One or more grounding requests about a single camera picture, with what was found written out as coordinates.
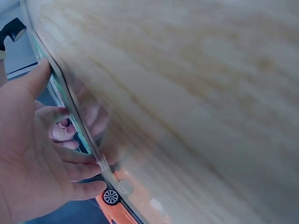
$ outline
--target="wooden surface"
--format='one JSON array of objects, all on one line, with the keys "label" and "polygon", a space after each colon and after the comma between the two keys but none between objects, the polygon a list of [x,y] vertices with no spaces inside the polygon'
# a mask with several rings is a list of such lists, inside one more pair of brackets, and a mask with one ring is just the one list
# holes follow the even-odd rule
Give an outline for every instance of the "wooden surface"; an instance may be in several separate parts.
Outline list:
[{"label": "wooden surface", "polygon": [[299,222],[297,0],[27,5],[64,74],[109,111],[107,157],[172,223]]}]

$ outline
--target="fingernail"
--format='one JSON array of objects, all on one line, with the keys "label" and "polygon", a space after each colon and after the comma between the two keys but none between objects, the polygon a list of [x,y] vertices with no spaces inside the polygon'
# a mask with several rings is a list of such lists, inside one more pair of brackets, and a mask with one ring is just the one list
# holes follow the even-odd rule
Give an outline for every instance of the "fingernail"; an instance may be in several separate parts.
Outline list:
[{"label": "fingernail", "polygon": [[67,132],[68,134],[74,134],[74,133],[76,133],[76,129],[75,129],[75,127],[74,127],[73,125],[71,125],[71,126],[68,126],[68,127],[66,128],[66,132]]},{"label": "fingernail", "polygon": [[52,136],[56,139],[63,137],[64,132],[60,127],[54,127],[52,130]]}]

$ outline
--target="toy car wheel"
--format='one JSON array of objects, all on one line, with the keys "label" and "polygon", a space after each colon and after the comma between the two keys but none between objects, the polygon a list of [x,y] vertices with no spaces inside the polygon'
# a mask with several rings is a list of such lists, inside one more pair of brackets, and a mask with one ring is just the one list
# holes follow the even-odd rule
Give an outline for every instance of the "toy car wheel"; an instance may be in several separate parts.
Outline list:
[{"label": "toy car wheel", "polygon": [[130,195],[133,192],[133,185],[128,180],[122,180],[119,181],[117,189],[122,195]]},{"label": "toy car wheel", "polygon": [[106,189],[103,193],[103,200],[108,205],[116,205],[120,199],[121,197],[116,190]]}]

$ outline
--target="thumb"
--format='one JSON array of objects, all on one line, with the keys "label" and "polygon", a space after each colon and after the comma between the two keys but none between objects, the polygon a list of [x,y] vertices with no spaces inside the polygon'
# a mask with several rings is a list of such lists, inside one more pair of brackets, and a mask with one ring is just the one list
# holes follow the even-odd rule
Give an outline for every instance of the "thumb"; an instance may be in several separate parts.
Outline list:
[{"label": "thumb", "polygon": [[14,81],[18,82],[20,86],[23,86],[25,89],[27,89],[33,99],[36,99],[47,87],[50,77],[50,64],[46,58],[43,58],[39,65],[30,73]]}]

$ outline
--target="finger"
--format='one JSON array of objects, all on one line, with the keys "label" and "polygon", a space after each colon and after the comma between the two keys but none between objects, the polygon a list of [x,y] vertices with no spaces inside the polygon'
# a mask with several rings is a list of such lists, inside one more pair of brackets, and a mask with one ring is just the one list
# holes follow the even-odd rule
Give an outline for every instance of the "finger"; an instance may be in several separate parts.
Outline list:
[{"label": "finger", "polygon": [[76,149],[79,147],[79,143],[75,140],[70,140],[70,141],[60,141],[60,142],[55,142],[59,146],[67,147],[70,149]]},{"label": "finger", "polygon": [[100,133],[102,133],[109,121],[109,114],[108,112],[102,107],[100,109],[100,113],[97,117],[97,119],[95,120],[94,124],[91,126],[91,134],[92,136],[97,136]]},{"label": "finger", "polygon": [[96,162],[96,159],[92,154],[78,152],[70,148],[58,146],[55,143],[53,144],[56,152],[64,162],[70,162],[74,164],[92,164]]},{"label": "finger", "polygon": [[58,123],[58,125],[59,125],[60,127],[62,127],[62,128],[67,128],[68,126],[71,125],[71,123],[70,123],[70,120],[69,120],[69,119],[64,119],[64,120],[60,121],[60,122]]},{"label": "finger", "polygon": [[64,168],[72,182],[92,178],[101,173],[101,168],[98,164],[78,165],[64,162]]},{"label": "finger", "polygon": [[50,128],[52,125],[69,117],[69,113],[66,108],[58,106],[44,106],[36,111],[36,116],[38,116],[46,128]]},{"label": "finger", "polygon": [[88,200],[99,195],[107,185],[103,181],[73,183],[74,193],[71,200]]},{"label": "finger", "polygon": [[36,99],[46,88],[51,76],[50,64],[47,59],[42,59],[39,65],[30,73],[17,79],[17,82],[27,89],[33,99]]},{"label": "finger", "polygon": [[37,111],[38,109],[41,109],[42,107],[44,107],[45,105],[42,104],[41,102],[39,102],[38,100],[35,100],[34,101],[34,107],[35,107],[35,110]]},{"label": "finger", "polygon": [[67,128],[61,128],[59,125],[53,125],[49,130],[49,137],[54,141],[67,141],[71,140],[76,133],[73,125]]}]

